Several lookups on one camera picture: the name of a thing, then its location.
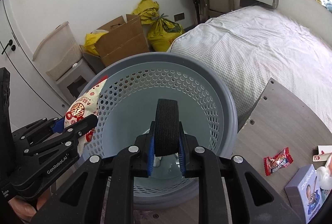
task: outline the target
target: yellow plastic bag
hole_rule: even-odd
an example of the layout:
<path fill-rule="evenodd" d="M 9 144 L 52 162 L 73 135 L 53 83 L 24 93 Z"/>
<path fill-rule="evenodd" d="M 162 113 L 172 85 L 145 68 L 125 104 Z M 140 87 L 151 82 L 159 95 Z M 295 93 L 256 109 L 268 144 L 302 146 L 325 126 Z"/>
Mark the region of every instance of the yellow plastic bag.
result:
<path fill-rule="evenodd" d="M 184 30 L 180 24 L 165 19 L 162 15 L 147 33 L 147 39 L 156 52 L 166 52 L 173 41 L 183 33 Z"/>
<path fill-rule="evenodd" d="M 89 33 L 85 36 L 85 43 L 84 43 L 84 48 L 87 49 L 87 51 L 89 51 L 90 53 L 94 54 L 94 55 L 99 55 L 96 47 L 95 47 L 95 43 L 101 38 L 101 36 L 107 34 L 108 31 L 106 30 L 95 30 L 92 33 Z"/>
<path fill-rule="evenodd" d="M 142 24 L 153 24 L 152 17 L 159 17 L 159 4 L 153 0 L 142 0 L 132 14 L 141 17 Z"/>

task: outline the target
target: silver screw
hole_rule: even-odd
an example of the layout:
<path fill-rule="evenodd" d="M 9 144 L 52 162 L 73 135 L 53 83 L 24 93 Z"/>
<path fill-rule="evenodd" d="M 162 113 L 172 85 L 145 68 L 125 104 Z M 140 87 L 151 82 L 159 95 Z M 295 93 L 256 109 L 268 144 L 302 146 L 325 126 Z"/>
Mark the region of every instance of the silver screw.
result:
<path fill-rule="evenodd" d="M 138 151 L 138 147 L 136 145 L 132 145 L 128 148 L 129 152 L 135 153 Z"/>
<path fill-rule="evenodd" d="M 202 146 L 197 146 L 195 148 L 196 153 L 204 153 L 205 149 Z"/>
<path fill-rule="evenodd" d="M 90 157 L 90 162 L 91 162 L 91 163 L 96 163 L 96 162 L 99 161 L 99 159 L 100 159 L 99 156 L 97 156 L 97 155 L 93 155 L 93 156 Z"/>
<path fill-rule="evenodd" d="M 243 157 L 241 156 L 235 156 L 233 158 L 233 160 L 236 162 L 236 163 L 242 163 L 243 162 Z"/>

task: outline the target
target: door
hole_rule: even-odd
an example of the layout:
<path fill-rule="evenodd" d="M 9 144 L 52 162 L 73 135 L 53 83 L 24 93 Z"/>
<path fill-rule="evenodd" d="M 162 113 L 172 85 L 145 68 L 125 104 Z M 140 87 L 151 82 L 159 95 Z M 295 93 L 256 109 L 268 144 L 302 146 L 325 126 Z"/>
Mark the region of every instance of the door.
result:
<path fill-rule="evenodd" d="M 13 44 L 8 46 L 0 61 L 0 63 L 11 64 L 15 67 L 21 78 L 54 112 L 65 115 L 69 105 L 63 98 L 55 92 L 55 90 L 43 79 L 31 61 L 28 59 L 20 44 L 16 41 L 14 33 L 7 19 L 3 0 L 0 0 L 0 42 L 2 50 L 6 44 L 12 40 Z"/>
<path fill-rule="evenodd" d="M 44 117 L 61 117 L 31 89 L 5 53 L 0 54 L 0 67 L 5 67 L 10 72 L 9 119 L 12 131 Z"/>

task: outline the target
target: white checkered bedsheet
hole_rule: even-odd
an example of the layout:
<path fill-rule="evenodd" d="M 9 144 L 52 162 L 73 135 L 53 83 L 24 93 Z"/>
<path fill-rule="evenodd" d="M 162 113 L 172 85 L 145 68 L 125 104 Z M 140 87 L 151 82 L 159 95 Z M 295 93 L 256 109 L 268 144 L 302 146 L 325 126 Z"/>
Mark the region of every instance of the white checkered bedsheet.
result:
<path fill-rule="evenodd" d="M 238 118 L 272 77 L 332 131 L 332 51 L 277 10 L 252 6 L 212 18 L 177 38 L 168 51 L 210 67 L 232 93 Z"/>

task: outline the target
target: cartoon rabbit picture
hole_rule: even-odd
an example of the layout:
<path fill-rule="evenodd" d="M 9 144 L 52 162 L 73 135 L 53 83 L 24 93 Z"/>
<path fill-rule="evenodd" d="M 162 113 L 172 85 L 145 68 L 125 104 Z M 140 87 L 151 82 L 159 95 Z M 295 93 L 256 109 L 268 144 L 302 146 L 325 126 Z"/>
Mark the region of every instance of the cartoon rabbit picture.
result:
<path fill-rule="evenodd" d="M 310 215 L 315 210 L 315 208 L 320 200 L 318 190 L 315 191 L 316 182 L 317 182 L 317 177 L 315 178 L 315 181 L 313 184 L 312 193 L 311 193 L 311 187 L 309 184 L 307 185 L 307 189 L 306 189 L 306 194 L 307 194 L 307 198 L 308 198 L 308 215 Z"/>

